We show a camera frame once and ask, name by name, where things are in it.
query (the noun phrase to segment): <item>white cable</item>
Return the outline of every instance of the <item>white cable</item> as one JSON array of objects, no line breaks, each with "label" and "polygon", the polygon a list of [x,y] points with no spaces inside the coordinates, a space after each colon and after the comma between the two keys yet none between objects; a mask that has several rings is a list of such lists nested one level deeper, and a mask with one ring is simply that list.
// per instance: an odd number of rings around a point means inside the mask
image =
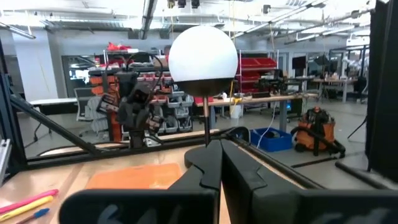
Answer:
[{"label": "white cable", "polygon": [[274,122],[274,118],[275,118],[275,108],[276,108],[276,102],[274,103],[274,112],[272,112],[272,120],[271,120],[271,123],[269,123],[268,128],[267,128],[266,131],[264,131],[264,133],[261,135],[261,137],[260,137],[260,139],[259,139],[259,142],[257,143],[257,148],[260,146],[260,142],[261,142],[262,137],[264,137],[264,135],[266,134],[266,132],[268,132],[269,128],[271,127],[272,122]]}]

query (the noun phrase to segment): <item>desk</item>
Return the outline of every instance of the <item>desk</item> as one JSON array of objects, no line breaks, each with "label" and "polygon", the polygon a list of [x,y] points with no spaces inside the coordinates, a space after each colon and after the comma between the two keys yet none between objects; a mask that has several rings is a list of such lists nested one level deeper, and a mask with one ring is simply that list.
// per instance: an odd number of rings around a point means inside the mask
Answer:
[{"label": "desk", "polygon": [[[272,97],[265,97],[265,98],[252,98],[251,96],[249,97],[244,97],[241,102],[238,104],[250,104],[250,103],[268,103],[268,102],[275,102],[279,101],[279,129],[281,131],[286,131],[287,128],[287,101],[288,100],[294,100],[294,99],[301,99],[301,98],[309,98],[309,97],[316,97],[316,94],[311,94],[311,93],[306,93],[303,95],[289,95],[289,96],[272,96]],[[209,103],[209,111],[210,113],[210,128],[215,128],[215,123],[216,123],[216,115],[214,111],[214,106],[229,106],[233,105],[233,103],[229,101],[224,101],[224,100],[218,100],[214,99],[213,102]],[[198,103],[197,106],[203,106],[203,103]]]},{"label": "desk", "polygon": [[[182,136],[191,136],[196,134],[203,134],[203,131],[193,133],[174,134],[172,136],[164,136],[167,138],[178,138]],[[97,145],[98,147],[106,147],[112,144]],[[38,220],[30,222],[30,224],[57,224],[58,223],[58,209],[62,202],[71,194],[82,190],[88,183],[90,178],[97,172],[104,172],[107,170],[118,170],[129,166],[140,166],[146,164],[167,164],[178,163],[181,171],[185,172],[187,169],[184,166],[183,155],[190,149],[198,146],[183,147],[171,149],[167,151],[150,152],[147,154],[138,154],[134,156],[123,156],[113,159],[102,159],[92,162],[84,162],[80,164],[51,167],[48,169],[39,169],[25,171],[17,174],[9,180],[3,187],[0,188],[0,207],[6,206],[10,203],[18,202],[24,198],[37,195],[46,190],[59,189],[60,193],[54,200],[40,208],[48,207],[50,212]],[[250,153],[250,156],[266,166],[269,170],[275,172],[277,175],[287,179],[291,183],[303,188],[298,183],[286,177],[284,174],[275,170],[269,164],[260,161]],[[18,217],[11,218],[1,224],[12,224],[22,220],[29,215],[32,215],[40,208],[33,209],[33,211],[26,212]],[[220,205],[220,224],[229,224],[228,209],[226,206],[225,196],[221,188],[221,205]]]},{"label": "desk", "polygon": [[[33,108],[35,110],[40,111],[42,106],[77,103],[77,99],[76,98],[46,99],[46,100],[34,100],[29,103],[33,106]],[[37,130],[39,130],[41,125],[42,125],[42,123],[39,123],[39,125],[37,125],[37,127],[34,131],[33,142],[29,143],[25,147],[30,146],[31,144],[33,144],[33,143],[37,142],[37,140],[39,140],[37,138],[36,133],[37,133]]]},{"label": "desk", "polygon": [[[314,80],[312,80],[315,83],[319,83],[319,98],[322,97],[322,93],[323,93],[323,87],[328,88],[328,89],[338,89],[338,90],[343,90],[343,103],[346,102],[347,100],[347,87],[348,85],[353,85],[357,80],[334,80],[334,79],[320,79],[320,78],[316,78]],[[332,83],[332,84],[339,84],[340,86],[324,86],[324,83]]]}]

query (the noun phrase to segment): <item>orange shop vacuum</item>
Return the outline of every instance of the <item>orange shop vacuum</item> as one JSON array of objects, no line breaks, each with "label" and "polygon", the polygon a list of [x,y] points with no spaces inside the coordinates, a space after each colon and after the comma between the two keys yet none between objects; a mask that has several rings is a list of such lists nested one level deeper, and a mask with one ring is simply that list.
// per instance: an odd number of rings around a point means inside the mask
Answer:
[{"label": "orange shop vacuum", "polygon": [[317,106],[309,109],[290,132],[292,136],[297,133],[295,150],[313,151],[314,156],[320,151],[328,151],[331,155],[340,153],[340,158],[345,157],[346,148],[335,139],[335,124],[335,119],[326,110]]}]

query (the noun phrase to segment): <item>orange pad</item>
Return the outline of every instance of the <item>orange pad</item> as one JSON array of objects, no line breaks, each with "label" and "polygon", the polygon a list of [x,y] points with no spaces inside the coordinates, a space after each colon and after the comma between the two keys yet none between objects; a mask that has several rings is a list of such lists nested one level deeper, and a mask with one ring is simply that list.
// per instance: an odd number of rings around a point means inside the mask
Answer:
[{"label": "orange pad", "polygon": [[86,189],[167,189],[181,175],[177,163],[128,167],[94,175]]}]

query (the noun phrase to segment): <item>white sphere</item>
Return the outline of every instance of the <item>white sphere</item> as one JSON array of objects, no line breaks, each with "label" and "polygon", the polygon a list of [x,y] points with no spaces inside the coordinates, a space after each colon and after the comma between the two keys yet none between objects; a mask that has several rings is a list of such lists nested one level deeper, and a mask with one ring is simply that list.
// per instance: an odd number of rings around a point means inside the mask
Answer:
[{"label": "white sphere", "polygon": [[[238,54],[234,43],[223,31],[211,26],[187,29],[175,39],[170,49],[170,74],[179,87],[191,95],[223,91],[225,83],[228,86],[234,78],[237,68]],[[196,91],[198,88],[206,88],[207,92]]]}]

